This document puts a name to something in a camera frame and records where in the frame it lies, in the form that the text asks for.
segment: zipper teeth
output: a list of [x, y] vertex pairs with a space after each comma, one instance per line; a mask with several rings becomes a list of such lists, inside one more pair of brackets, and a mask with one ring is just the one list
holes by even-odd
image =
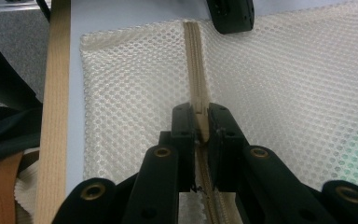
[[201, 185], [204, 187], [206, 197], [204, 196], [204, 201], [206, 203], [206, 208], [208, 210], [208, 215], [210, 216], [211, 223], [219, 223], [218, 213], [216, 211], [216, 199], [213, 194], [212, 185], [210, 182], [210, 177], [208, 175], [208, 167], [205, 164], [205, 150], [206, 148], [199, 147], [197, 150], [200, 174], [201, 174]]
[[[191, 104], [194, 107], [196, 113], [196, 119], [198, 120], [198, 124], [202, 124], [200, 122], [201, 119], [205, 119], [207, 117], [206, 107], [208, 105], [207, 96], [204, 95], [206, 92], [204, 75], [203, 75], [203, 67], [202, 67], [202, 55], [201, 55], [201, 45], [200, 45], [200, 30], [199, 26], [196, 22], [185, 22], [185, 37], [186, 44], [188, 45], [187, 50], [187, 62], [188, 62], [188, 70], [191, 75], [192, 83], [190, 83], [191, 94], [192, 94], [192, 102]], [[209, 134], [208, 129], [204, 129], [207, 126], [207, 123], [201, 127], [201, 135], [204, 136]], [[220, 192], [214, 192], [211, 184], [211, 178], [209, 176], [209, 170], [207, 165], [207, 151], [206, 145], [197, 148], [197, 158], [198, 164], [200, 168], [200, 181], [201, 185], [204, 187], [206, 192], [206, 196], [203, 195], [205, 201], [205, 207], [207, 208], [207, 212], [209, 215], [209, 219], [211, 223], [218, 224], [220, 222], [229, 223], [229, 219], [227, 217], [227, 208], [222, 200], [222, 195]], [[218, 208], [220, 208], [223, 212], [222, 217], [219, 216]]]
[[192, 105], [194, 106], [196, 114], [202, 114], [203, 104], [202, 104], [202, 94], [203, 94], [203, 75], [202, 75], [202, 64], [201, 64], [201, 55], [200, 55], [200, 36], [198, 25], [195, 22], [185, 22], [185, 30], [187, 33], [187, 44], [189, 54], [187, 60], [189, 63], [189, 74], [191, 75], [192, 85]]

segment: white mesh fabric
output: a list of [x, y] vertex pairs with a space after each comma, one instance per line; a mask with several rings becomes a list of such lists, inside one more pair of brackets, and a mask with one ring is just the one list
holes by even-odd
[[[181, 21], [82, 36], [86, 103], [84, 178], [116, 184], [137, 173], [145, 152], [189, 102]], [[181, 193], [180, 223], [204, 223], [201, 195]]]
[[248, 33], [200, 30], [211, 102], [251, 144], [316, 189], [358, 185], [358, 1], [258, 17]]
[[[199, 25], [210, 99], [250, 143], [316, 189], [329, 179], [358, 184], [358, 1], [258, 17], [236, 35]], [[190, 100], [183, 24], [84, 35], [81, 53], [84, 177], [119, 183], [171, 128], [172, 108]], [[199, 194], [180, 201], [182, 223], [205, 222]]]

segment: wooden board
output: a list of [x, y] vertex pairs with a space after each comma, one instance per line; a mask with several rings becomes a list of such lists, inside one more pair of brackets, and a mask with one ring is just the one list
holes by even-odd
[[51, 4], [34, 223], [51, 223], [65, 198], [71, 1]]

